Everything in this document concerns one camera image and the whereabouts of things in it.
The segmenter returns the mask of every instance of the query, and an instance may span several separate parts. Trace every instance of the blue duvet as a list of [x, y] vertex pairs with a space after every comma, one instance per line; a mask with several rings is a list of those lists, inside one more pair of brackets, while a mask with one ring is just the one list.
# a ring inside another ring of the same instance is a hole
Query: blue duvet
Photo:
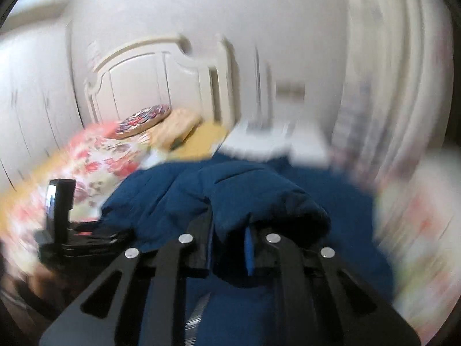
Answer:
[[385, 299], [392, 299], [392, 271], [372, 240], [371, 195], [342, 176], [292, 167], [285, 158], [259, 164], [215, 155], [138, 171], [107, 200], [102, 218], [132, 227], [138, 247], [150, 251], [177, 238], [210, 206], [214, 243], [222, 254], [213, 275], [187, 281], [186, 319], [211, 293], [197, 346], [270, 345], [276, 338], [270, 283], [243, 287], [237, 279], [251, 273], [244, 231], [255, 222], [291, 223], [298, 243], [333, 247]]

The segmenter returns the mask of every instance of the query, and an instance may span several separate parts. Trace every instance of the black bracket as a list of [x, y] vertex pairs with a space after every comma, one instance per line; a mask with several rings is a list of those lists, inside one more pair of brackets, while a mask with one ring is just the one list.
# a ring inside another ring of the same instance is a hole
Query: black bracket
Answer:
[[[127, 249], [51, 325], [40, 345], [184, 344], [183, 277], [208, 273], [210, 228], [211, 212], [156, 251]], [[304, 250], [268, 229], [253, 229], [252, 236], [255, 274], [274, 277], [279, 344], [420, 346], [415, 331], [332, 249]]]

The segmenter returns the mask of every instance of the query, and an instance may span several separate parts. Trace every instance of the round patterned pillow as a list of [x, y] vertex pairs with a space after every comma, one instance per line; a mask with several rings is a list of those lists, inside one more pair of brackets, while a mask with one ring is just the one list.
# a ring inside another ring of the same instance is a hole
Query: round patterned pillow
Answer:
[[139, 112], [123, 120], [110, 138], [125, 139], [139, 134], [162, 122], [170, 113], [171, 107], [165, 104], [141, 109]]

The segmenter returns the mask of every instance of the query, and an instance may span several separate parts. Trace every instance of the wardrobe door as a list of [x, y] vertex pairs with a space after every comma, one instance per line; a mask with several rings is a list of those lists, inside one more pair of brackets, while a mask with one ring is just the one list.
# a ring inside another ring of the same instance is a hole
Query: wardrobe door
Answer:
[[58, 149], [46, 110], [46, 90], [40, 79], [41, 28], [15, 35], [12, 46], [12, 84], [16, 93], [15, 108], [33, 166], [43, 162]]
[[0, 41], [0, 186], [6, 180], [17, 185], [27, 176], [31, 155], [16, 111], [17, 94], [12, 86], [11, 38]]
[[38, 79], [52, 132], [58, 147], [62, 148], [83, 129], [72, 86], [65, 24], [58, 21], [44, 27], [37, 41]]

